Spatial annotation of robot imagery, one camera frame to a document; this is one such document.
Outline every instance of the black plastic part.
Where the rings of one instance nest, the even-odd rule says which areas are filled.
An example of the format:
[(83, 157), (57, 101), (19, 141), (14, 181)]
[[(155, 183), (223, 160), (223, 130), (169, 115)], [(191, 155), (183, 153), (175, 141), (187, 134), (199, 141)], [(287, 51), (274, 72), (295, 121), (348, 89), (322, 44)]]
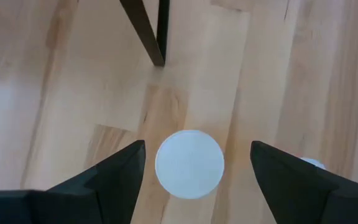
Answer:
[(136, 141), (47, 191), (0, 191), (0, 223), (129, 224), (144, 164), (145, 143)]
[(158, 7), (157, 38), (154, 36), (154, 31), (144, 7), (143, 0), (120, 0), (120, 2), (153, 64), (163, 67), (167, 53), (169, 0), (160, 0)]
[(358, 183), (259, 141), (250, 158), (277, 224), (358, 223)]

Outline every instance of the black metal leg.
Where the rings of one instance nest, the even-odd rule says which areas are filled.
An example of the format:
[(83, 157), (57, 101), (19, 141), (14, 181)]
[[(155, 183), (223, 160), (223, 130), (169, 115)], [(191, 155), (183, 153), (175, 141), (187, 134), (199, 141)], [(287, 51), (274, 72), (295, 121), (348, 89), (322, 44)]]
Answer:
[(167, 51), (169, 0), (160, 0), (157, 38), (154, 36), (153, 28), (142, 0), (120, 0), (120, 2), (153, 64), (163, 67)]

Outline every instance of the small white object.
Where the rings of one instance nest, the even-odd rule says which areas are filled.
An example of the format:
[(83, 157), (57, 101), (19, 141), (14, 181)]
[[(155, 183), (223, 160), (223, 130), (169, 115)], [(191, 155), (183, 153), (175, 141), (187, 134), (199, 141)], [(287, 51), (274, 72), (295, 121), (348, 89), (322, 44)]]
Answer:
[(155, 158), (155, 173), (162, 187), (178, 198), (196, 199), (209, 194), (219, 184), (223, 170), (219, 144), (197, 130), (172, 134)]
[(316, 159), (310, 159), (310, 158), (306, 158), (306, 157), (302, 157), (301, 158), (303, 161), (309, 162), (310, 164), (315, 165), (316, 167), (320, 167), (322, 169), (326, 169), (326, 167), (324, 166), (324, 164), (320, 163), (320, 161), (316, 160)]

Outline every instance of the white plastic lid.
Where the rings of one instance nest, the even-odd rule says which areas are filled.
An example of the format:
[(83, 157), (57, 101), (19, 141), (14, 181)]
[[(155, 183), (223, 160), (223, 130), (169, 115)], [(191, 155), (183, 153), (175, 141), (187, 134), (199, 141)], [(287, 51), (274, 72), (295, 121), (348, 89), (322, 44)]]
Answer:
[(178, 198), (209, 194), (222, 178), (224, 158), (219, 144), (197, 130), (179, 131), (160, 146), (155, 173), (161, 185)]

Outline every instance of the wooden floor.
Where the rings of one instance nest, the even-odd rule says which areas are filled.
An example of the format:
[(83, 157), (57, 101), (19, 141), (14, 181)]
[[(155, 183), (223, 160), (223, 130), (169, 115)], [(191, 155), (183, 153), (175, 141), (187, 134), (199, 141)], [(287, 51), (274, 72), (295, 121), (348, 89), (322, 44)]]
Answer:
[[(155, 29), (158, 0), (144, 2)], [(199, 200), (154, 173), (181, 129), (224, 150), (224, 177)], [(136, 224), (274, 223), (253, 140), (358, 181), (358, 0), (171, 0), (165, 68), (119, 1), (0, 0), (0, 189), (47, 189), (135, 139)]]

